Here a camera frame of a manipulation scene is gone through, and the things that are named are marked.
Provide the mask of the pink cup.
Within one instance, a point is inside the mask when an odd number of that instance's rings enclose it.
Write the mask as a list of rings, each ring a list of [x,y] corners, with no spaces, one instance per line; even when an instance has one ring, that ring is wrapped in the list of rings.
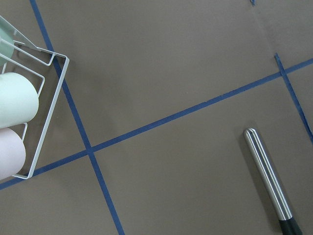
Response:
[[[0,130],[0,179],[18,173],[25,163],[25,146],[20,136],[10,128]]]

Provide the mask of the green cup in rack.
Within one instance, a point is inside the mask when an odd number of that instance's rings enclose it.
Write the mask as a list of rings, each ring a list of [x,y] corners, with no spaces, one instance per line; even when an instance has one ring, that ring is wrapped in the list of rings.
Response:
[[[14,53],[14,37],[16,35],[14,26],[9,23],[5,18],[0,17],[0,53],[1,55],[10,58]]]

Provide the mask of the mint white cup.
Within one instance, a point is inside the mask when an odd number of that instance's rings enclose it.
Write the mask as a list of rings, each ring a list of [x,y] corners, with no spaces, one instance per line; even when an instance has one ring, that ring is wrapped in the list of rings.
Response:
[[[38,108],[38,94],[27,78],[14,72],[0,75],[1,128],[31,121]]]

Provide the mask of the steel muddler black tip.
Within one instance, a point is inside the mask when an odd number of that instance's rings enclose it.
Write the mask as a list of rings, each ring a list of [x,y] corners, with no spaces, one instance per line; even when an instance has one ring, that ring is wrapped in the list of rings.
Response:
[[[243,132],[243,135],[275,209],[282,234],[303,234],[293,217],[287,198],[277,178],[276,171],[273,168],[270,157],[267,154],[258,132],[254,128],[247,128]]]

